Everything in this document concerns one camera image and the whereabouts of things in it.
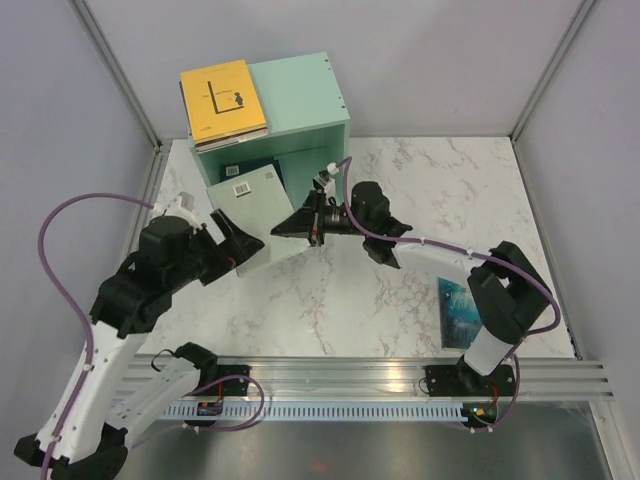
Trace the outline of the grey green notebook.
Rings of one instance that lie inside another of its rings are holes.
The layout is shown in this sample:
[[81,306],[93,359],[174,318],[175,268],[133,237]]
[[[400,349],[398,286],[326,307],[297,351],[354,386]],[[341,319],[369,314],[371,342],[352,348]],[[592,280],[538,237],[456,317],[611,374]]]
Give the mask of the grey green notebook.
[[207,188],[207,195],[214,208],[221,209],[240,229],[265,244],[237,268],[239,277],[289,259],[308,248],[306,239],[271,234],[275,226],[294,213],[272,164],[212,185]]

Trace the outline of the dark blue thin book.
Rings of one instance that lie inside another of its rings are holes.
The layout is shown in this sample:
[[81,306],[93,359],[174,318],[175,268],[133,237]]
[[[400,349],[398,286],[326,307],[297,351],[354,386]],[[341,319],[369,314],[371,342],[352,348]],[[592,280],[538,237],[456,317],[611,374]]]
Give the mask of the dark blue thin book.
[[219,167],[219,181],[224,182],[269,165],[273,167],[270,159],[221,165]]

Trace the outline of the yellow book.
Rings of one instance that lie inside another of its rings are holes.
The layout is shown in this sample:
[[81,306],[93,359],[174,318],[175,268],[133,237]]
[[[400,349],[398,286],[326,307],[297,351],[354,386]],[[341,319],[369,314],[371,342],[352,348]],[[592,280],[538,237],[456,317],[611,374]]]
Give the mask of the yellow book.
[[245,60],[182,72],[180,87],[196,145],[267,129]]

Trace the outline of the blue ocean cover book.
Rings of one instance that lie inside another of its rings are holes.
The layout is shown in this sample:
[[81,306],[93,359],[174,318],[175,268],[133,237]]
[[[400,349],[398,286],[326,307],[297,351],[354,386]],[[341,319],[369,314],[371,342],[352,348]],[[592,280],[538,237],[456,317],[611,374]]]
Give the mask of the blue ocean cover book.
[[473,297],[464,287],[439,278],[438,299],[441,346],[468,349],[482,327]]

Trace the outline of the black file folder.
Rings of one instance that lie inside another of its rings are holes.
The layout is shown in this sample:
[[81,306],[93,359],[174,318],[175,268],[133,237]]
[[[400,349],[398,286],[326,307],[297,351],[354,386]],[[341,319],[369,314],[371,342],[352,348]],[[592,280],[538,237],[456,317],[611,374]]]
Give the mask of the black file folder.
[[285,185],[283,172],[282,172],[282,169],[281,169],[281,165],[280,165],[279,159],[277,159],[275,157],[272,157],[272,165],[273,165],[273,167],[274,167],[274,169],[275,169],[275,171],[276,171],[276,173],[278,175],[278,178],[279,178],[281,184],[283,185],[283,188],[286,191],[286,185]]

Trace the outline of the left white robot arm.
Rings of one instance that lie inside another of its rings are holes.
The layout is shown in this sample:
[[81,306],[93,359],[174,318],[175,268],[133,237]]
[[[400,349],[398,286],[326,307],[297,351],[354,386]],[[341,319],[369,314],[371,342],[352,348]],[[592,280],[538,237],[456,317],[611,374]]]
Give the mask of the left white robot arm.
[[188,342],[169,364],[124,403],[112,400],[129,364],[172,306],[173,295],[198,281],[208,285],[239,267],[264,243],[221,210],[211,215],[224,239],[216,242],[186,213],[162,215],[139,235],[136,251],[98,290],[91,339],[54,413],[37,433],[20,438],[14,454],[52,479],[113,479],[129,451],[164,410],[190,392],[211,393],[217,357]]

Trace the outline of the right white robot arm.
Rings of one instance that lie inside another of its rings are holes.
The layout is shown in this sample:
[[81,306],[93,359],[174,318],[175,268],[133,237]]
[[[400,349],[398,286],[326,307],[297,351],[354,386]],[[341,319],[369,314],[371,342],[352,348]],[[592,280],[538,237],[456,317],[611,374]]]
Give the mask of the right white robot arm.
[[368,256],[380,265],[428,273],[465,286],[482,326],[460,360],[458,385],[471,394],[493,381],[494,370],[526,337],[553,296],[523,251],[503,241],[487,251],[421,237],[396,219],[390,201],[372,181],[359,182],[348,202],[337,204],[321,190],[271,230],[321,246],[328,234],[361,235]]

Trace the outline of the mint green open cabinet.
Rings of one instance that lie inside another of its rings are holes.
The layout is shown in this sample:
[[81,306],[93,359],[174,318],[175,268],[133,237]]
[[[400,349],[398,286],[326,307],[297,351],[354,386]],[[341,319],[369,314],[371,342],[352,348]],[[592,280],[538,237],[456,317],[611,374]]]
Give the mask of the mint green open cabinet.
[[302,205],[312,178],[348,155],[350,116],[325,52],[248,66],[265,114],[265,137],[191,153],[206,186],[221,181],[221,167],[261,158],[279,161],[291,204]]

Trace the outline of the aluminium rail beam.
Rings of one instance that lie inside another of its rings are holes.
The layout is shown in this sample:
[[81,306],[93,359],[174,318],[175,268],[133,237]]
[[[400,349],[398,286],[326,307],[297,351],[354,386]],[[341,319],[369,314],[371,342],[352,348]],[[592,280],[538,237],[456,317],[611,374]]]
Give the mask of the aluminium rail beam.
[[[427,391],[418,383],[431,366],[454,367],[449,358],[339,358],[222,356],[223,365],[247,365],[250,376],[276,400],[409,400]],[[520,361],[522,401],[613,399],[598,361],[525,358]]]

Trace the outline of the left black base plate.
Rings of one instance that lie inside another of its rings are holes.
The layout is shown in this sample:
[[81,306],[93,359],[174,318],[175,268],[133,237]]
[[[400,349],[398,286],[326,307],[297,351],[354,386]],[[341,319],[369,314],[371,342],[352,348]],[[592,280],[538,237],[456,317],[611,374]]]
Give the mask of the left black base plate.
[[216,380],[227,378],[215,386],[214,392],[219,398],[246,396],[249,382],[238,378],[238,375],[249,377],[251,367],[248,365],[221,365],[218,367]]

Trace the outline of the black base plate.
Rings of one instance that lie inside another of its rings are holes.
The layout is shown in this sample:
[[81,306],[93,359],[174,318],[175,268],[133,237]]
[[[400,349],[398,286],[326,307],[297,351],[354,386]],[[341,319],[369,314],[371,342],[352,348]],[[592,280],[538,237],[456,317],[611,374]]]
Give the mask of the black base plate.
[[432,397],[512,396],[517,381],[509,365],[499,365],[490,375],[482,376],[466,364],[427,365],[424,367],[427,390]]
[[215,386],[214,392],[219,398],[246,396],[249,382],[238,378],[238,375],[249,377],[251,367],[248,365],[221,365],[218,367],[216,380],[227,378]]

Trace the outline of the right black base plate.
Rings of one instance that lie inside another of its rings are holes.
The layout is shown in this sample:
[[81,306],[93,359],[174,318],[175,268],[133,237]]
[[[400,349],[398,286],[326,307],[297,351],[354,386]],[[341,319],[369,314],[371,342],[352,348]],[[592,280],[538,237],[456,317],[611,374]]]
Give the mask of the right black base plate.
[[482,376],[466,364],[427,365],[424,367],[427,390],[432,397],[512,396],[517,381],[509,365],[499,365],[490,375]]

